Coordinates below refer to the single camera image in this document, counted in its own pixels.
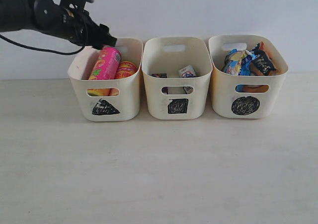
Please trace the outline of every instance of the white plastic basket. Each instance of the white plastic basket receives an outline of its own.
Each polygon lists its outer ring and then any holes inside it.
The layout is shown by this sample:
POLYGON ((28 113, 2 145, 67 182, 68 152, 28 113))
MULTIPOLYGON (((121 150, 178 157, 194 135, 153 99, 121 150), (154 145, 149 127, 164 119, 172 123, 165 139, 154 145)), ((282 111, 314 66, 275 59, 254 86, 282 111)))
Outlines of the white plastic basket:
POLYGON ((256 35, 219 35, 209 40, 209 49, 213 62, 213 75, 211 79, 211 97, 213 109, 221 116, 227 118, 260 119, 268 116, 275 104, 282 87, 288 66, 273 44, 266 38, 256 35), (225 56, 229 51, 224 50, 225 44, 246 44, 251 50, 256 44, 263 41, 271 53, 275 66, 281 74, 276 76, 235 76, 223 73, 225 56), (238 85, 268 85, 265 93, 239 93, 238 85), (234 107, 246 107, 246 112, 236 113, 234 107))
POLYGON ((79 100, 80 108, 84 116, 91 121, 127 121, 139 113, 143 43, 137 39, 118 39, 116 48, 122 54, 122 61, 133 62, 139 67, 137 73, 118 80, 86 80, 99 54, 99 51, 92 47, 87 47, 79 53, 69 68, 68 74, 79 100), (117 88, 119 95, 91 97, 87 94, 87 90, 92 88, 117 88), (108 114, 94 115, 93 110, 98 106, 109 109, 108 114))
POLYGON ((190 120, 203 114, 212 72, 211 58, 203 40, 193 37, 151 39, 145 45, 142 64, 152 116, 161 120, 190 120), (193 66, 198 77, 179 78, 179 70, 188 65, 193 66), (167 74, 168 78, 156 78, 152 74, 167 74), (185 86, 193 87, 193 92, 182 94, 185 86), (172 92, 163 94, 163 87, 169 87, 172 92))

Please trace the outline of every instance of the pink drink can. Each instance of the pink drink can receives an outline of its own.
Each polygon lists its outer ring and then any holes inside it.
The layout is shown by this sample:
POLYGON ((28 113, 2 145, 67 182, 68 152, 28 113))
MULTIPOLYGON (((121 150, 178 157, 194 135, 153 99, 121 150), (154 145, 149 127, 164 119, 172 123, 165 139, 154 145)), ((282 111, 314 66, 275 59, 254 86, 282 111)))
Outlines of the pink drink can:
MULTIPOLYGON (((121 60, 120 52, 112 47, 104 47, 99 54, 97 62, 88 80, 112 80, 121 60)), ((90 89, 91 96, 108 96, 110 89, 90 89)))

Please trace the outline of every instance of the white background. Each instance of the white background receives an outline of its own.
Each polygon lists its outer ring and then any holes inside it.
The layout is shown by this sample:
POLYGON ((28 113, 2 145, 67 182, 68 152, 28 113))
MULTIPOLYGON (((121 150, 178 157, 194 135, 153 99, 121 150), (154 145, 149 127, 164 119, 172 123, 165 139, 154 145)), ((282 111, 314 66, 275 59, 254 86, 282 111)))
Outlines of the white background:
MULTIPOLYGON (((116 37, 257 34, 281 52, 292 72, 318 71, 318 0, 95 0, 87 10, 116 37)), ((33 31, 6 33, 20 43, 60 51, 77 47, 33 31)), ((67 78, 73 57, 0 41, 0 79, 67 78)))

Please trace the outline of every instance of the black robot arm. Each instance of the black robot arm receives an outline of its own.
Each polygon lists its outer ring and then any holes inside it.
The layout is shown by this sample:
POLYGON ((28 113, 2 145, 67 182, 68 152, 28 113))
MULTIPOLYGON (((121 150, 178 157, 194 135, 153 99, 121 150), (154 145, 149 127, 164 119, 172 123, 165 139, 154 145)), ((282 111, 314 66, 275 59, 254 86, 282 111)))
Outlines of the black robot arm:
POLYGON ((67 39, 79 46, 115 46, 109 28, 97 25, 84 10, 92 0, 0 0, 0 32, 29 29, 67 39))

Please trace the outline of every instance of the white table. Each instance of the white table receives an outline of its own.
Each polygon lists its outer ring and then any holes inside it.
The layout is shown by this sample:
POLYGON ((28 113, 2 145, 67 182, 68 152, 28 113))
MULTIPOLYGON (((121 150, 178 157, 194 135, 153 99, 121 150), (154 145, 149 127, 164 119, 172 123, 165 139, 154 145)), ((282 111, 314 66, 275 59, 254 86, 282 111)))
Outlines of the white table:
POLYGON ((318 74, 272 114, 93 123, 68 80, 0 81, 1 224, 316 224, 318 74))

